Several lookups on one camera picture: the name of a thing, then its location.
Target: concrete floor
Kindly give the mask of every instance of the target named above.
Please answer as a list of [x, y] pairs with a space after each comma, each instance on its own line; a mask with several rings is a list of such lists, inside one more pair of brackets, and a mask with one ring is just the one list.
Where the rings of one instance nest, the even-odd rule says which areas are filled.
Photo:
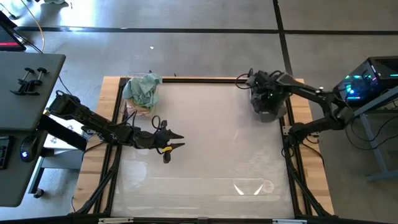
[[[17, 24], [35, 26], [19, 1], [2, 3], [19, 18]], [[32, 1], [29, 7], [45, 27], [277, 28], [272, 0], [40, 3]], [[398, 30], [395, 0], [279, 0], [279, 6], [285, 29]], [[38, 32], [23, 34], [41, 48]], [[46, 53], [67, 56], [63, 81], [91, 109], [98, 101], [102, 78], [108, 75], [152, 70], [161, 75], [236, 77], [250, 67], [284, 69], [277, 34], [46, 32], [45, 36]], [[287, 35], [286, 39], [294, 76], [325, 88], [335, 86], [368, 56], [398, 55], [396, 35]], [[55, 89], [62, 86], [57, 83]], [[319, 108], [311, 106], [313, 116], [320, 117]], [[398, 223], [397, 181], [365, 181], [366, 173], [377, 172], [371, 152], [352, 148], [344, 132], [337, 131], [323, 133], [320, 147], [337, 215]], [[46, 171], [39, 187], [53, 193], [38, 200], [27, 195], [20, 207], [0, 208], [0, 219], [66, 214], [76, 178], [76, 173], [65, 170]]]

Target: yellow label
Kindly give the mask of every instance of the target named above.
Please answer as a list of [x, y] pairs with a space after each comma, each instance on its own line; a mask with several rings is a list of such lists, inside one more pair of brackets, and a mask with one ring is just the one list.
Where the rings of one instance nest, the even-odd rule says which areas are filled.
[[163, 152], [170, 151], [170, 150], [173, 150], [173, 148], [171, 146], [167, 146], [166, 148], [163, 149]]

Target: computer tower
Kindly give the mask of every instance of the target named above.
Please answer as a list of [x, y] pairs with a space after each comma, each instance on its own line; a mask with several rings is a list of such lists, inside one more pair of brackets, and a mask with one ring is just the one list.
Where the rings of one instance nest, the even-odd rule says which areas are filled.
[[369, 57], [334, 87], [351, 107], [357, 108], [398, 85], [398, 56]]

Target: screw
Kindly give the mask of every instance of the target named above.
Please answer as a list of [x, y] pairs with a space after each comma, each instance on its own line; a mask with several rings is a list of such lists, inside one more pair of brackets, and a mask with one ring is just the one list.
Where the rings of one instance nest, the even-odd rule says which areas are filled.
[[35, 73], [35, 70], [33, 70], [33, 69], [31, 69], [31, 68], [25, 68], [25, 71], [26, 71], [26, 73], [25, 73], [25, 76], [22, 78], [22, 80], [25, 80], [26, 79], [26, 77], [30, 74], [30, 73]]
[[40, 78], [42, 78], [43, 73], [46, 74], [47, 70], [45, 68], [38, 68], [37, 71], [40, 72], [39, 74], [39, 81], [40, 81]]

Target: desk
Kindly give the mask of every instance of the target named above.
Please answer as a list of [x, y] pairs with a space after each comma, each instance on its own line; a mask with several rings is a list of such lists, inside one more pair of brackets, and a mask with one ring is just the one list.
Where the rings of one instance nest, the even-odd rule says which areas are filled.
[[[96, 113], [104, 116], [107, 119], [112, 119], [114, 106], [116, 104], [116, 96], [118, 94], [119, 80], [121, 77], [104, 77], [101, 93], [99, 96], [99, 102], [97, 105]], [[198, 78], [198, 77], [172, 77], [172, 78]], [[214, 78], [224, 80], [234, 80], [234, 78]], [[312, 120], [312, 115], [308, 100], [303, 99], [299, 96], [292, 96], [292, 108], [296, 122], [307, 123]], [[309, 146], [319, 150], [318, 146], [305, 142]], [[98, 139], [90, 139], [87, 147], [91, 147], [98, 144]], [[78, 210], [91, 196], [100, 180], [100, 173], [103, 166], [104, 155], [106, 146], [102, 145], [96, 149], [87, 152], [84, 156], [83, 163], [80, 169], [80, 175], [76, 185], [75, 196], [73, 204]], [[330, 194], [328, 190], [328, 184], [326, 181], [325, 171], [323, 170], [322, 160], [305, 146], [300, 148], [304, 166], [304, 173], [307, 180], [308, 188], [312, 191], [315, 198], [322, 204], [323, 208], [329, 213], [333, 213], [333, 206], [330, 200]], [[111, 155], [110, 163], [113, 161], [113, 155]], [[104, 190], [104, 194], [101, 201], [100, 212], [105, 209], [106, 201], [108, 199], [109, 184]], [[303, 201], [301, 194], [299, 195], [300, 208], [304, 211]]]
[[[14, 146], [9, 151], [9, 162], [7, 169], [0, 170], [0, 206], [18, 206], [36, 162], [41, 153], [46, 131], [36, 131], [45, 105], [47, 104], [55, 82], [59, 76], [65, 61], [64, 55], [54, 54], [28, 54], [16, 52], [0, 52], [0, 136], [14, 136]], [[10, 90], [18, 90], [20, 84], [18, 78], [26, 74], [26, 67], [35, 70], [34, 74], [26, 77], [26, 81], [39, 78], [37, 69], [45, 68], [48, 72], [41, 76], [41, 86], [33, 91], [39, 95], [15, 95]], [[37, 156], [32, 162], [22, 162], [20, 157], [20, 146], [22, 140], [35, 132], [39, 138], [39, 149]]]

